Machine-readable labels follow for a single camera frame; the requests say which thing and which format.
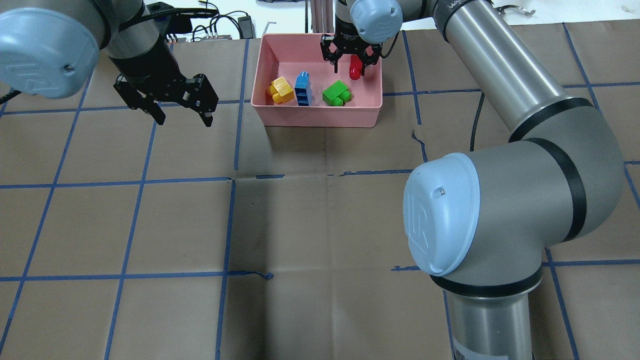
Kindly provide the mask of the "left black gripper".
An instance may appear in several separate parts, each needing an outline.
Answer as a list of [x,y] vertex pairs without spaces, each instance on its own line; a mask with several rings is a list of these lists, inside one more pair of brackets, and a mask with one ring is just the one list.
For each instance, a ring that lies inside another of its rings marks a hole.
[[156,101],[174,102],[196,112],[206,128],[213,125],[217,92],[205,74],[188,79],[181,73],[164,38],[142,54],[113,63],[120,72],[113,87],[130,109],[146,111],[162,126],[166,114]]

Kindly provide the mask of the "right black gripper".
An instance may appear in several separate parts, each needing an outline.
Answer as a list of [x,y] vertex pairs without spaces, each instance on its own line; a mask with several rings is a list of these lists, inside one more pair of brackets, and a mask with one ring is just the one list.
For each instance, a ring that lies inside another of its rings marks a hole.
[[322,59],[332,64],[334,73],[337,74],[339,60],[343,55],[358,55],[361,62],[359,75],[364,76],[367,66],[377,64],[382,57],[382,44],[370,44],[364,41],[350,22],[338,22],[334,29],[334,34],[321,35]]

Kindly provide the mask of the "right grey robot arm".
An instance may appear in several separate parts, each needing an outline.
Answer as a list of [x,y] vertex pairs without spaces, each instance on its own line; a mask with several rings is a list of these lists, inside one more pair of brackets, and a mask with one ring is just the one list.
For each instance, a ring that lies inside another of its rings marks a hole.
[[623,158],[601,112],[569,95],[490,0],[336,0],[321,49],[364,66],[402,24],[433,18],[509,141],[416,167],[403,194],[407,243],[448,298],[455,360],[532,360],[528,294],[544,248],[598,228],[617,207]]

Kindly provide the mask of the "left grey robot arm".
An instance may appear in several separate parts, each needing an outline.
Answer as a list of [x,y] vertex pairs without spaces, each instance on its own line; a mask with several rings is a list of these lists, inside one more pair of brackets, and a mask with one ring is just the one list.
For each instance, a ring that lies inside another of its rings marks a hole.
[[3,0],[0,77],[21,94],[57,100],[77,94],[105,51],[119,70],[114,89],[133,110],[158,125],[160,103],[175,103],[213,124],[218,95],[203,73],[186,77],[166,35],[176,18],[212,18],[218,10],[142,0]]

